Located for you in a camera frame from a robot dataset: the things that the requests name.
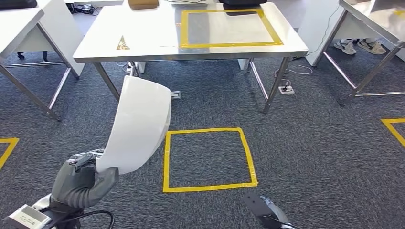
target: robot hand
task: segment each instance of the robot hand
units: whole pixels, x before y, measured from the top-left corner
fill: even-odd
[[[108,168],[102,174],[96,173],[96,158],[103,152],[104,149],[97,149],[71,156],[59,170],[51,194],[32,206],[23,205],[4,221],[19,229],[78,229],[80,218],[107,213],[111,216],[111,228],[114,216],[110,212],[84,214],[85,208],[98,203],[118,182],[117,167]]]
[[[261,197],[255,193],[248,193],[243,201],[260,223],[267,229],[300,229],[289,223],[286,214],[270,199]]]
[[[98,174],[95,159],[104,149],[73,155],[65,161],[53,184],[51,205],[64,204],[73,208],[88,208],[98,203],[118,182],[118,168],[112,167]]]

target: gray carpet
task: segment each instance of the gray carpet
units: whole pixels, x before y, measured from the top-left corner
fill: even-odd
[[[393,123],[392,125],[405,138],[405,123]]]
[[[330,49],[359,81],[381,56],[359,51],[351,57]],[[54,53],[50,60],[56,59]],[[11,57],[9,62],[20,62]],[[41,61],[27,53],[26,61]],[[268,87],[280,59],[257,59]],[[304,71],[290,63],[290,69]],[[105,64],[121,88],[123,72]],[[47,101],[62,66],[12,70]],[[405,64],[394,59],[366,91],[403,90]],[[294,95],[275,98],[268,115],[252,75],[236,60],[152,62],[146,79],[183,93],[172,103],[171,130],[211,127],[243,129],[259,182],[254,188],[162,193],[163,145],[139,170],[123,175],[95,207],[117,216],[116,228],[258,229],[242,203],[248,191],[278,204],[304,229],[405,228],[405,149],[381,123],[403,118],[405,96],[359,98],[340,107],[349,91],[337,71],[322,60],[312,75],[288,74]],[[20,141],[0,170],[0,218],[51,191],[60,165],[70,155],[105,146],[117,102],[91,65],[80,80],[69,77],[55,105],[58,123],[39,110],[5,77],[0,77],[0,137]],[[398,129],[404,125],[397,124]],[[236,183],[248,179],[236,136],[223,133],[179,135],[172,139],[171,186]],[[103,216],[83,220],[84,229],[102,229]],[[9,228],[0,224],[0,228]]]

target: yellow tape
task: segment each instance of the yellow tape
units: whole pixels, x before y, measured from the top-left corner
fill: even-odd
[[[170,175],[170,143],[172,134],[190,134],[190,133],[204,133],[204,132],[216,132],[216,131],[237,131],[242,141],[243,148],[246,154],[247,165],[249,166],[249,174],[251,182],[238,183],[238,184],[226,184],[226,185],[213,185],[213,186],[198,186],[198,187],[169,187],[169,175]],[[239,127],[222,127],[222,128],[208,128],[208,129],[194,129],[194,130],[171,130],[166,133],[164,163],[163,163],[163,192],[197,192],[197,191],[210,191],[221,190],[241,187],[256,187],[257,177],[255,172],[255,166],[253,164],[252,155],[250,153],[249,145],[247,144],[245,135]]]
[[[267,29],[273,42],[242,42],[242,43],[206,43],[206,44],[189,44],[188,35],[188,17],[190,13],[217,13],[217,12],[256,12],[263,25]],[[245,9],[245,10],[184,10],[181,13],[180,25],[180,48],[215,48],[215,47],[241,47],[241,46],[269,46],[283,45],[280,37],[274,30],[273,26],[265,16],[261,9]]]
[[[3,155],[0,157],[0,169],[3,167],[4,163],[6,163],[7,158],[9,158],[11,152],[13,151],[14,147],[17,145],[19,139],[18,138],[1,138],[0,143],[9,143],[6,151],[4,151]]]
[[[405,118],[395,119],[381,119],[389,131],[398,139],[398,141],[405,147],[405,139],[402,135],[392,126],[392,123],[405,123]]]
[[[405,10],[402,10],[402,11],[395,11],[394,14],[396,14],[396,15],[398,15],[398,16],[400,16],[400,17],[405,18]]]

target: floor outlet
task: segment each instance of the floor outlet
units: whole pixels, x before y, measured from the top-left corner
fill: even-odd
[[[278,87],[278,90],[282,93],[282,94],[295,94],[294,89],[292,89],[291,86],[281,86]]]

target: sneaker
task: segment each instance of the sneaker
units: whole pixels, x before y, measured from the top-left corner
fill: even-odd
[[[339,40],[334,44],[334,47],[342,50],[347,55],[355,55],[357,53],[353,48],[353,41],[341,42],[341,40]]]
[[[357,45],[360,48],[365,49],[367,52],[372,53],[374,55],[382,55],[387,52],[381,45],[381,42],[379,41],[367,43],[366,40],[363,39],[359,41]]]

